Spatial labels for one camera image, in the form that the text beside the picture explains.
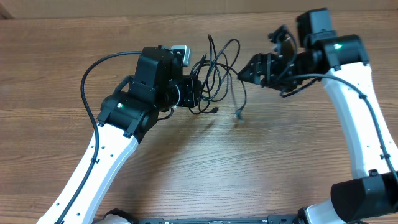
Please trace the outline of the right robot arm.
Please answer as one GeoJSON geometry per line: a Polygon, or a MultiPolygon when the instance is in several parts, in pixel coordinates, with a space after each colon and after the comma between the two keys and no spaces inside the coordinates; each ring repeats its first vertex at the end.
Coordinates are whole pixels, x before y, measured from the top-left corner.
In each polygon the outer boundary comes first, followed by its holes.
{"type": "Polygon", "coordinates": [[[287,223],[364,223],[397,211],[397,146],[373,88],[372,69],[358,35],[339,36],[329,10],[313,9],[269,34],[274,51],[256,54],[239,80],[292,96],[322,82],[338,114],[353,178],[331,186],[330,197],[301,208],[287,223]]]}

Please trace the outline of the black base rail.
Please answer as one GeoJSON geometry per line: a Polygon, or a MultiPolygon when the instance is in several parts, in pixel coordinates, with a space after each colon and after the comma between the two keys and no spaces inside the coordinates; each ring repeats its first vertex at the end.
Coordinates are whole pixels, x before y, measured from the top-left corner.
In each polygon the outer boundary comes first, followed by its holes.
{"type": "Polygon", "coordinates": [[[120,209],[113,209],[95,221],[97,224],[305,224],[298,215],[268,215],[254,218],[191,218],[191,219],[164,219],[164,218],[136,218],[120,209]]]}

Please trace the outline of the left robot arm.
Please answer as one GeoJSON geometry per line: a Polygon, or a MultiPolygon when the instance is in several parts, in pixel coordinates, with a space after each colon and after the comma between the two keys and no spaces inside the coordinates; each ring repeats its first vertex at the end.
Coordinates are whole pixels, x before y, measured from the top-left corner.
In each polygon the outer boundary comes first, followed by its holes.
{"type": "Polygon", "coordinates": [[[198,104],[200,82],[183,74],[187,45],[144,47],[135,74],[106,97],[81,161],[39,223],[91,223],[116,174],[161,112],[198,104]]]}

